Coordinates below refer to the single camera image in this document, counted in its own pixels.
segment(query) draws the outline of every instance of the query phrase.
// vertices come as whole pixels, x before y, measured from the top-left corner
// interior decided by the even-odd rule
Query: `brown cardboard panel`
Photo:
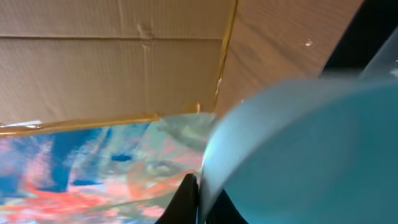
[[[222,39],[233,0],[1,0],[6,37]]]
[[[0,122],[183,113],[213,102],[221,41],[0,40]]]

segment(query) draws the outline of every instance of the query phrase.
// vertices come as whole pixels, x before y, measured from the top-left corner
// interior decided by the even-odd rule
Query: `brown wood panel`
[[[216,113],[279,80],[317,78],[363,0],[240,0]]]

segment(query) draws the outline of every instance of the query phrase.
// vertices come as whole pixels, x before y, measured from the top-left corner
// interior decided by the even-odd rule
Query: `paint-splattered surface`
[[[0,139],[0,223],[154,223],[200,168],[211,120]]]

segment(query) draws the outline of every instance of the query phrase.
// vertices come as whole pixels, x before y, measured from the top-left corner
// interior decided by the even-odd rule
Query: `light blue plastic container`
[[[398,82],[281,83],[221,121],[202,171],[200,223],[222,189],[250,224],[398,223]]]

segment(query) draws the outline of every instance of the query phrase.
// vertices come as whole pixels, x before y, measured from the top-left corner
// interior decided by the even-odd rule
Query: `wooden table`
[[[240,0],[216,113],[279,80],[317,78],[363,0]]]

